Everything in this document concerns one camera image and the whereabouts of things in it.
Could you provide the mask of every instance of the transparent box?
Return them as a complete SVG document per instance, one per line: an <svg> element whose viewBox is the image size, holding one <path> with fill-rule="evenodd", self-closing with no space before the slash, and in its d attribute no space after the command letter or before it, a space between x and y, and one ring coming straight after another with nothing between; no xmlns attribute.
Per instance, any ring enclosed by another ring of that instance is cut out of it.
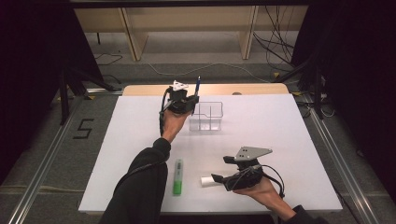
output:
<svg viewBox="0 0 396 224"><path fill-rule="evenodd" d="M200 102L190 116L190 131L220 131L222 102Z"/></svg>

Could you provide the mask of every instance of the person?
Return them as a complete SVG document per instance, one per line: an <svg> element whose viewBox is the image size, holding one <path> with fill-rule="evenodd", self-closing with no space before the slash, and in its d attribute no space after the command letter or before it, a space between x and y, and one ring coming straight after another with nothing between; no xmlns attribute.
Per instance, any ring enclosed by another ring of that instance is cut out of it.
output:
<svg viewBox="0 0 396 224"><path fill-rule="evenodd" d="M143 149L132 161L127 174L116 186L112 199L103 213L100 224L158 223L166 186L171 143L182 129L190 113L178 115L164 111L163 135L152 147ZM322 218L312 218L299 205L294 209L277 194L271 181L265 177L249 189L234 190L247 195L275 212L285 223L327 223Z"/></svg>

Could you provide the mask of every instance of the hand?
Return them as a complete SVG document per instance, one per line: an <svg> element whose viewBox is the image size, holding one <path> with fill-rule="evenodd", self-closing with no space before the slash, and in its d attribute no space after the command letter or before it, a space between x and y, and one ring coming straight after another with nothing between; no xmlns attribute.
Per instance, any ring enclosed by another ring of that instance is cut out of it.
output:
<svg viewBox="0 0 396 224"><path fill-rule="evenodd" d="M178 132L183 128L184 121L191 114L175 114L170 110L165 110L163 113L163 138L169 143L175 139Z"/></svg>
<svg viewBox="0 0 396 224"><path fill-rule="evenodd" d="M274 211L284 221L289 220L296 214L291 207L280 198L274 185L266 177L262 177L260 183L251 188L236 189L233 192L251 197L269 210Z"/></svg>

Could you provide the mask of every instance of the green marker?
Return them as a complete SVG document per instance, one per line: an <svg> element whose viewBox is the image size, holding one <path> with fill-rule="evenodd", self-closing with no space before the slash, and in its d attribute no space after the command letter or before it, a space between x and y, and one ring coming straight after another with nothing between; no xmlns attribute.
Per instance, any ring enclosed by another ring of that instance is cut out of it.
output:
<svg viewBox="0 0 396 224"><path fill-rule="evenodd" d="M175 180L174 180L174 194L181 194L181 185L183 183L183 160L176 160L175 166Z"/></svg>

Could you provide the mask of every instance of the white table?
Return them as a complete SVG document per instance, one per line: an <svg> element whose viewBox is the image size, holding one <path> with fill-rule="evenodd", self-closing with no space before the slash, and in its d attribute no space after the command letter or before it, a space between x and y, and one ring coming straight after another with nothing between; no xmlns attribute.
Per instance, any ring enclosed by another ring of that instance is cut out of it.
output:
<svg viewBox="0 0 396 224"><path fill-rule="evenodd" d="M201 96L201 102L223 102L221 131L191 132L189 123L172 144L169 175L163 199L164 214L257 214L268 212L246 196L223 186L202 188L201 176L230 175L236 165L223 156L234 156L241 146L269 147L274 152L259 158L281 174L285 201L302 204L308 211L342 209L302 116L290 94ZM114 109L97 162L84 193L80 212L101 214L132 159L159 137L161 96L121 96ZM183 190L172 194L175 161L183 159ZM277 179L269 169L268 175Z"/></svg>

